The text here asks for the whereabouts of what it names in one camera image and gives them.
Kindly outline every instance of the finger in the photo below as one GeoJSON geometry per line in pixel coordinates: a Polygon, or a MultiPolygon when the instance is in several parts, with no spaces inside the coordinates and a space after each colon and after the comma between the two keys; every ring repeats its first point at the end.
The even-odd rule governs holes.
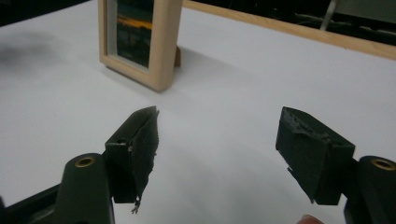
{"type": "Polygon", "coordinates": [[[304,215],[297,224],[323,224],[323,222],[319,221],[315,217],[311,217],[309,215],[304,215]]]}

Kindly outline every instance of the white table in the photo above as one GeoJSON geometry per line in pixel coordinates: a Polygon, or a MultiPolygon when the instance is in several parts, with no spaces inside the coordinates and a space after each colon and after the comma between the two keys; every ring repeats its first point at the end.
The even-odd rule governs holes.
{"type": "Polygon", "coordinates": [[[310,204],[275,149],[282,106],[310,113],[396,161],[396,62],[183,9],[182,67],[156,93],[98,60],[97,3],[0,28],[0,195],[6,206],[58,184],[72,158],[102,153],[156,105],[160,147],[137,216],[117,223],[344,223],[310,204]]]}

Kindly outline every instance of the wooden picture frame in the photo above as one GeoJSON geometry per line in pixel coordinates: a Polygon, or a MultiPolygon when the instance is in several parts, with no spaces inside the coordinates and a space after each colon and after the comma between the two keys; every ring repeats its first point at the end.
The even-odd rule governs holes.
{"type": "Polygon", "coordinates": [[[100,62],[155,91],[169,88],[182,2],[99,0],[100,62]]]}

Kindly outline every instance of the brass screw hole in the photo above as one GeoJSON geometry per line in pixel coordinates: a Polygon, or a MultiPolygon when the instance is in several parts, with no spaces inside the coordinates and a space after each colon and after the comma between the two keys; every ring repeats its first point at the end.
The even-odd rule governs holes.
{"type": "Polygon", "coordinates": [[[75,166],[78,168],[83,168],[83,167],[90,166],[94,163],[95,163],[94,157],[83,157],[76,161],[75,166]]]}
{"type": "Polygon", "coordinates": [[[396,171],[396,165],[393,162],[380,160],[380,159],[373,159],[372,164],[383,170],[396,171]]]}

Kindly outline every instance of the framed picture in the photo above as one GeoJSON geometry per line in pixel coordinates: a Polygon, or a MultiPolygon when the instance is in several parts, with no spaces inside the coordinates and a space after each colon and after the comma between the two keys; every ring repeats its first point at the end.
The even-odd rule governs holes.
{"type": "Polygon", "coordinates": [[[164,91],[180,63],[177,35],[182,0],[99,0],[100,61],[164,91]]]}

